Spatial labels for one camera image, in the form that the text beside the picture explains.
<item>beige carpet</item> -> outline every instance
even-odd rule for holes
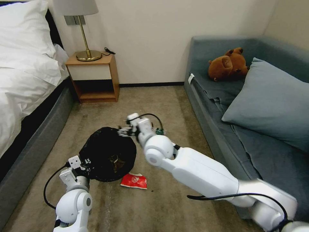
[[[97,129],[125,125],[131,113],[154,113],[160,117],[167,136],[182,147],[191,147],[212,157],[199,123],[182,86],[123,88],[118,103],[75,104],[54,148],[15,209],[4,231],[52,231],[55,212],[43,201],[43,187],[49,176],[69,157],[77,155]],[[93,208],[88,229],[92,231],[261,231],[253,222],[240,219],[225,201],[189,200],[197,194],[164,170],[150,166],[138,144],[132,173],[147,177],[147,190],[112,183],[90,182]],[[55,177],[48,187],[48,199],[56,205],[65,187]]]

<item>teddy bear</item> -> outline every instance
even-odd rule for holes
[[[238,80],[244,78],[249,70],[241,47],[228,50],[224,56],[209,61],[208,75],[214,81]]]

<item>plastic bottle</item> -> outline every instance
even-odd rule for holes
[[[166,130],[158,128],[158,127],[157,128],[153,127],[152,131],[154,133],[156,133],[157,135],[165,135],[166,134]]]

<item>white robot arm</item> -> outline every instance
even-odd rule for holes
[[[192,199],[224,199],[235,206],[250,207],[252,219],[265,231],[294,218],[297,201],[288,193],[260,179],[238,180],[223,164],[191,148],[179,147],[164,135],[156,135],[150,120],[139,117],[137,113],[129,115],[127,123],[130,127],[120,129],[120,136],[135,135],[148,163],[172,173],[176,180],[204,197]],[[309,225],[304,228],[302,223],[301,227],[289,231],[302,229],[309,231]]]
[[[148,163],[172,173],[174,178],[202,194],[190,196],[198,200],[227,200],[239,207],[248,207],[252,219],[265,231],[305,232],[309,224],[293,220],[297,201],[286,192],[262,180],[241,181],[232,176],[221,163],[195,151],[172,143],[164,135],[156,135],[148,118],[137,113],[127,118],[130,125],[120,128],[120,136],[136,136]],[[60,174],[67,193],[56,207],[54,232],[87,232],[87,221],[92,206],[89,180],[75,176],[74,169],[83,169],[79,156],[69,159],[70,168]]]

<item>sofa tag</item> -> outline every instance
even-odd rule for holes
[[[192,79],[193,79],[194,77],[195,77],[195,76],[193,75],[193,73],[189,76],[189,79],[188,79],[189,84],[191,84],[191,81],[192,81]]]

